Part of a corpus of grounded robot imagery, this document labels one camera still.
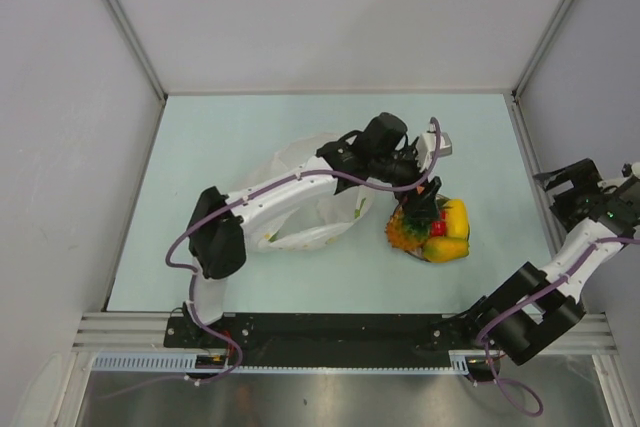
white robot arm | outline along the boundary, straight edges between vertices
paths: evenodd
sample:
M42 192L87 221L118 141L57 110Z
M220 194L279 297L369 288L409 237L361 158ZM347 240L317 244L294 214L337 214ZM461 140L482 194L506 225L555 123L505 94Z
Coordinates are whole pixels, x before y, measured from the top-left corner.
M476 340L496 342L518 365L567 332L585 315L580 294L595 270L626 244L640 243L640 163L627 164L623 178L604 181L585 159L555 172L534 176L544 189L571 182L554 195L551 211L567 230L564 245L542 268L526 263L468 313ZM524 310L535 305L536 322Z
M305 202L338 194L356 185L395 192L405 200L407 215L424 216L431 211L438 220L435 194L439 178L428 179L436 157L450 155L451 141L432 119L429 129L413 143L406 140L407 127L391 114L380 114L367 128L353 131L322 146L307 162L279 177L253 187L221 195L215 187L204 191L194 210L190 227L215 212L190 235L189 249L198 265L193 297L201 319L211 323L222 315L226 278L245 262L245 238L261 226ZM399 147L402 139L404 146ZM370 184L377 179L390 187Z

fake fruit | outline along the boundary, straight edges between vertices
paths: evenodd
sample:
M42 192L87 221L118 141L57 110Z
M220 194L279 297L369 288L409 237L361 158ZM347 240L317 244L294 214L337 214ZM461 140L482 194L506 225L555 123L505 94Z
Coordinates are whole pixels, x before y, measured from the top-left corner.
M431 237L422 246L422 256L429 262L449 262L469 255L467 239Z
M398 209L387 223L387 239L392 247L412 252L429 238L429 229L412 229L404 223L404 212Z
M443 220L436 220L431 223L431 237L441 237L447 235L447 223Z
M447 237L456 239L469 238L469 218L467 208L460 199L452 199L444 204L447 213L444 221L447 224Z

yellow bell pepper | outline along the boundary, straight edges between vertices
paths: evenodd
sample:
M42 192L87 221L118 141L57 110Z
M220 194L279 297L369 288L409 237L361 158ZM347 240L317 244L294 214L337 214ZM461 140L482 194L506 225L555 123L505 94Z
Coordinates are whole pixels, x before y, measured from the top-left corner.
M445 217L447 224L447 237L455 237L456 239L469 239L469 217L467 216L467 208L460 199L451 199L444 204Z
M469 241L453 237L431 237L422 246L422 256L429 262L449 262L469 255Z

plastic bag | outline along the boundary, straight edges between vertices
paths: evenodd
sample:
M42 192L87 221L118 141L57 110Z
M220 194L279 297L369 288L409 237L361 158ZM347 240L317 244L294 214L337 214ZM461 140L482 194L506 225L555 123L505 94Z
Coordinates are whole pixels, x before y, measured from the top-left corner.
M336 134L318 134L298 140L276 152L273 158L250 174L236 187L245 189L298 168L313 157ZM371 208L374 191L352 187L338 195L309 202L262 224L245 238L248 250L315 250L335 242L338 236L358 222Z

red fruit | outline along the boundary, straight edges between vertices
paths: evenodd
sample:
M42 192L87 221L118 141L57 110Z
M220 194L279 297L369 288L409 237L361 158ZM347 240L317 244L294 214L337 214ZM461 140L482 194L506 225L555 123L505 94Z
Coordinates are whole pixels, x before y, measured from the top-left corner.
M436 220L431 223L431 237L443 237L447 235L447 223L443 220Z

